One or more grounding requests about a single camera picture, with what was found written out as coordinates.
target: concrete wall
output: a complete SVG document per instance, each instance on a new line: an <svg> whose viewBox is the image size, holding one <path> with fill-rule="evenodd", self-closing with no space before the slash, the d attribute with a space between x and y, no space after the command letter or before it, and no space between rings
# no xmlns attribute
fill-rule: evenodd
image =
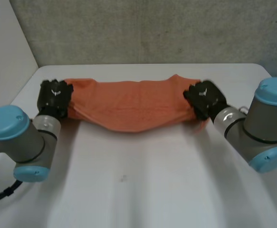
<svg viewBox="0 0 277 228"><path fill-rule="evenodd" d="M38 66L8 0L0 0L0 106L10 104Z"/></svg>
<svg viewBox="0 0 277 228"><path fill-rule="evenodd" d="M11 0L39 66L257 63L277 76L277 0Z"/></svg>

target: white wall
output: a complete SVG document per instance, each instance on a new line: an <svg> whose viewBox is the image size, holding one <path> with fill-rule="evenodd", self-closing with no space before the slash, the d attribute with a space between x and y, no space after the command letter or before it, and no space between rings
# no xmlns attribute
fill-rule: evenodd
<svg viewBox="0 0 277 228"><path fill-rule="evenodd" d="M0 106L9 104L38 66L8 0L0 0Z"/></svg>

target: black band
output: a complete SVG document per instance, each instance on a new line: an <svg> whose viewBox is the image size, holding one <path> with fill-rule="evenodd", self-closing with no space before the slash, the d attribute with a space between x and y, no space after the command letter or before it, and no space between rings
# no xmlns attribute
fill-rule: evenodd
<svg viewBox="0 0 277 228"><path fill-rule="evenodd" d="M31 162L31 161L35 160L37 157L39 157L42 154L42 152L44 151L44 148L45 148L44 138L42 137L42 139L43 139L43 146L41 148L41 151L35 157L33 157L31 159L28 159L27 161L15 161L15 162L19 163L19 164L28 163L28 162Z"/></svg>
<svg viewBox="0 0 277 228"><path fill-rule="evenodd" d="M277 144L277 140L276 141L269 141L269 140L263 140L263 139L260 139L260 138L257 138L255 136L253 136L252 134L250 134L243 126L243 131L244 133L249 136L249 138L259 142L259 143L266 143L266 144Z"/></svg>
<svg viewBox="0 0 277 228"><path fill-rule="evenodd" d="M239 119L235 120L232 124L230 124L230 125L226 128L226 130L225 130L225 133L224 133L225 139L227 139L227 134L228 134L228 131L231 129L231 127L233 127L236 123L238 123L238 122L240 122L240 121L242 121L242 120L245 120L245 119L246 119L246 117L239 118Z"/></svg>
<svg viewBox="0 0 277 228"><path fill-rule="evenodd" d="M57 136L55 136L52 132L49 132L49 131L46 131L46 130L38 130L38 131L41 132L41 133L49 134L49 135L53 136L54 139L57 140Z"/></svg>

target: gray wall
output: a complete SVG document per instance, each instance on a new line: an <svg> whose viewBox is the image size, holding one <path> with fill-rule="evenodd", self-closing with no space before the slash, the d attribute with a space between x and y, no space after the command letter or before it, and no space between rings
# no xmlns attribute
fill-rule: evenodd
<svg viewBox="0 0 277 228"><path fill-rule="evenodd" d="M257 63L277 76L277 0L11 0L38 65Z"/></svg>

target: robotic arm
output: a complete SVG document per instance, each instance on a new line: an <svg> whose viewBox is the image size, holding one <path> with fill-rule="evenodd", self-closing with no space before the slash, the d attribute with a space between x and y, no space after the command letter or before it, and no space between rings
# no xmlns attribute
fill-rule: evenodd
<svg viewBox="0 0 277 228"><path fill-rule="evenodd" d="M277 168L277 77L259 84L247 114L228 105L211 81L192 85L183 95L197 118L210 118L253 169L264 173Z"/></svg>
<svg viewBox="0 0 277 228"><path fill-rule="evenodd" d="M14 177L23 182L44 181L49 173L60 120L67 116L73 86L43 81L38 97L39 114L30 120L20 108L0 107L0 152L16 162Z"/></svg>
<svg viewBox="0 0 277 228"><path fill-rule="evenodd" d="M38 97L39 114L30 120L18 107L0 107L0 152L16 162L14 177L23 182L44 181L49 173L60 120L67 117L73 86L44 81ZM211 82L184 91L200 120L210 118L218 131L257 172L277 168L277 78L263 80L246 114L227 104Z"/></svg>

